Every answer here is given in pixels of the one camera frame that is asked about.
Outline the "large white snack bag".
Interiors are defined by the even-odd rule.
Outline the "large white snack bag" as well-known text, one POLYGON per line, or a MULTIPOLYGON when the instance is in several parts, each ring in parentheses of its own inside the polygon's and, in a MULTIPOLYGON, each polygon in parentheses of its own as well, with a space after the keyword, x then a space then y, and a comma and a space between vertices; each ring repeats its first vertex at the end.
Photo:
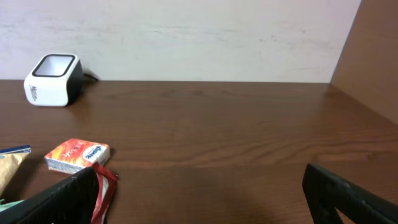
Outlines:
POLYGON ((31 147, 29 145, 17 146, 8 149, 1 149, 0 158, 0 184, 1 194, 4 192, 8 183, 14 177, 18 168, 25 160, 25 158, 31 153, 31 147))

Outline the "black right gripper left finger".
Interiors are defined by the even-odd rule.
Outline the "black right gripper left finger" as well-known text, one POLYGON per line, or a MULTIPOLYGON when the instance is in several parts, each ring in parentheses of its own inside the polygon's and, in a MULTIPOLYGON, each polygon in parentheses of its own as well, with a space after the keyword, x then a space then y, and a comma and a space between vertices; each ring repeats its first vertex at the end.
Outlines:
POLYGON ((1 212, 1 223, 90 223, 99 193, 94 168, 87 167, 1 212))

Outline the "red snack packet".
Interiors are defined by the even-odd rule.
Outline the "red snack packet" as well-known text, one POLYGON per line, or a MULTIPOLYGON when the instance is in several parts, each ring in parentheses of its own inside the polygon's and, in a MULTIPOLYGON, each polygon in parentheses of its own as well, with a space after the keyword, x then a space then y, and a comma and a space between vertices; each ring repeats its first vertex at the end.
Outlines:
POLYGON ((95 162, 92 168, 94 168, 98 178, 99 191, 91 218, 91 224, 103 224, 109 204, 116 190, 118 176, 98 162, 95 162))

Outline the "teal wet wipes packet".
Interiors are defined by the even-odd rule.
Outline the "teal wet wipes packet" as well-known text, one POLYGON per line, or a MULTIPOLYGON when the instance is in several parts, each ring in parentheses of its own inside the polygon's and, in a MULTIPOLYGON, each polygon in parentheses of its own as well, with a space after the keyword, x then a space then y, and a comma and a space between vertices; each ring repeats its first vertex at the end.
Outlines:
POLYGON ((0 212, 3 212, 5 210, 7 210, 8 208, 11 208, 15 205, 18 205, 19 203, 23 202, 24 200, 19 200, 19 201, 15 201, 15 202, 5 202, 4 199, 0 199, 0 212))

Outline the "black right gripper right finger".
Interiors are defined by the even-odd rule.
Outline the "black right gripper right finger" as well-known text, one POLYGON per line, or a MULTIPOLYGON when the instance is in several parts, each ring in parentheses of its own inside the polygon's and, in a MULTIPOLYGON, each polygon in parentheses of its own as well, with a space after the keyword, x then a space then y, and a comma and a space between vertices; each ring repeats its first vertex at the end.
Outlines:
POLYGON ((318 164, 307 164, 302 188, 314 224, 397 224, 397 205, 347 181, 318 164))

